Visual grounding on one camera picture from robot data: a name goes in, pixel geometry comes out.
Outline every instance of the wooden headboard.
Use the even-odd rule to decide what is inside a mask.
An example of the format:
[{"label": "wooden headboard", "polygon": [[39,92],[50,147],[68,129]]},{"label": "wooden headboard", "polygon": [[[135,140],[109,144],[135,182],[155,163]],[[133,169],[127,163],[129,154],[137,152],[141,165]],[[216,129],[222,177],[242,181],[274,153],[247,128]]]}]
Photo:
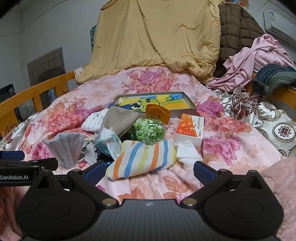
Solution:
[{"label": "wooden headboard", "polygon": [[60,97],[68,93],[67,81],[75,78],[74,71],[62,74],[40,84],[28,88],[10,99],[0,103],[0,135],[4,138],[16,125],[18,125],[14,109],[32,99],[36,112],[43,110],[40,94],[54,88],[54,95]]}]

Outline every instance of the gray face mask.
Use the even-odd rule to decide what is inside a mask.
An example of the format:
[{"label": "gray face mask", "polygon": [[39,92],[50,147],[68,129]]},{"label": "gray face mask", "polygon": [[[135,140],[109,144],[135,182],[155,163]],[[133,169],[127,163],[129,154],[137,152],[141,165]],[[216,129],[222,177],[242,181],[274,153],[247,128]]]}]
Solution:
[{"label": "gray face mask", "polygon": [[59,164],[64,165],[68,170],[75,166],[79,159],[85,134],[75,132],[58,133],[53,139],[43,138],[44,144]]}]

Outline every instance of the white tissue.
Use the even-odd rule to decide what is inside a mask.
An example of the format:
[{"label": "white tissue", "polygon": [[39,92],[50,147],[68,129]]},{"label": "white tissue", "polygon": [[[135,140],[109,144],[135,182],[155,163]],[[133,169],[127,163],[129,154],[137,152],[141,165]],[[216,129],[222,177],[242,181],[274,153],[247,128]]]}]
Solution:
[{"label": "white tissue", "polygon": [[184,163],[184,169],[193,169],[196,161],[202,161],[202,156],[197,152],[190,141],[176,144],[177,159]]}]

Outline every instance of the pink clothing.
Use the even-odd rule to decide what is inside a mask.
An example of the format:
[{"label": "pink clothing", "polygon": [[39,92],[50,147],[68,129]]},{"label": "pink clothing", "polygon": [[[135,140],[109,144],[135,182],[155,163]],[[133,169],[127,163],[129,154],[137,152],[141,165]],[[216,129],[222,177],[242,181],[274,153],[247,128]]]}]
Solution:
[{"label": "pink clothing", "polygon": [[252,80],[253,70],[260,70],[267,64],[292,66],[293,60],[288,53],[279,45],[278,41],[269,34],[264,34],[254,40],[251,48],[244,47],[234,56],[230,56],[224,63],[227,73],[222,78],[214,78],[207,84],[207,88],[233,91]]}]

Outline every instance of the pink fluffy blanket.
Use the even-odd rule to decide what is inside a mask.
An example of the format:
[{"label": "pink fluffy blanket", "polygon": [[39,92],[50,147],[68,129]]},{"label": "pink fluffy blanket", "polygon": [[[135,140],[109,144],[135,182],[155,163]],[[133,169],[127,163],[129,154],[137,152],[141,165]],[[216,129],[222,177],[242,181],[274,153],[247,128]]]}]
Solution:
[{"label": "pink fluffy blanket", "polygon": [[284,221],[277,237],[296,239],[296,158],[283,158],[261,172],[262,177],[284,209]]}]

